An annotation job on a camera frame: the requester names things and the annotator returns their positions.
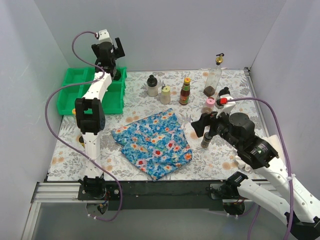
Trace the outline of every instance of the gray wall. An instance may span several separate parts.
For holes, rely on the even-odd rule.
[[[71,51],[84,30],[108,29],[120,37],[129,70],[209,68],[215,55],[223,66],[252,65],[285,0],[34,0],[72,67],[84,66]],[[96,59],[92,36],[79,38],[76,49]]]
[[[21,238],[37,181],[55,139],[44,107],[68,64],[33,0],[0,1],[0,239]],[[49,109],[53,129],[61,118]]]
[[[293,172],[320,198],[320,1],[287,0],[251,72],[280,121]],[[263,114],[272,133],[274,120]]]

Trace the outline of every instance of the green tray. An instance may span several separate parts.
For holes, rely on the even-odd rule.
[[[118,81],[112,81],[104,94],[102,99],[102,108],[104,114],[122,114],[124,108],[124,95],[127,78],[127,68],[118,68],[121,72],[121,79]],[[90,82],[94,79],[95,69],[93,67],[85,68],[69,68],[66,71],[62,86],[75,83]],[[64,88],[60,91],[57,100],[57,109],[60,115],[72,115],[72,110],[75,108],[76,98],[82,98],[88,91],[90,84],[84,84],[79,86],[71,86]]]

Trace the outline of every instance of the dark liquid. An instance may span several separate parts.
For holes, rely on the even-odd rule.
[[[180,92],[180,101],[179,101],[179,103],[181,105],[187,105],[188,102],[189,102],[189,99],[187,100],[187,102],[183,102],[184,99],[187,98],[190,95],[190,87],[189,87],[189,90],[187,90],[187,91],[184,90],[184,87],[186,87],[186,86],[190,86],[190,83],[183,84],[183,86],[182,86],[182,89],[181,89],[181,92]]]
[[[216,90],[212,86],[207,86],[204,90],[203,93],[207,97],[211,97],[213,94],[215,94]]]

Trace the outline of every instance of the table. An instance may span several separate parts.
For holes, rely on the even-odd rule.
[[[171,102],[160,103],[160,94],[156,97],[147,95],[147,79],[153,74],[160,86],[169,85]],[[265,179],[253,170],[239,170],[235,162],[236,151],[219,136],[213,137],[208,149],[200,146],[202,138],[197,138],[191,127],[191,122],[199,119],[201,108],[207,98],[203,94],[208,76],[208,70],[185,71],[136,71],[128,72],[124,97],[123,114],[106,115],[106,127],[101,136],[101,165],[113,174],[119,181],[151,181],[151,177],[132,165],[121,153],[121,146],[115,143],[111,130],[172,108],[177,115],[186,139],[192,149],[192,161],[166,175],[159,181],[176,180],[225,180],[236,171],[241,171],[252,179]],[[180,90],[185,77],[191,78],[191,95],[186,106],[179,104]],[[217,91],[229,87],[234,98],[252,97],[250,85],[243,70],[224,69]],[[266,137],[262,119],[253,101],[237,102],[232,113],[242,112],[249,115],[255,123],[255,132],[259,137]],[[59,137],[71,143],[78,149],[84,148],[79,143],[80,130],[74,116],[64,116]],[[77,181],[83,178],[85,172],[85,157],[57,141],[46,181]]]

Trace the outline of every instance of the blue floral cloth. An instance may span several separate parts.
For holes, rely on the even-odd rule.
[[[192,159],[192,150],[172,108],[112,131],[121,152],[154,181]]]

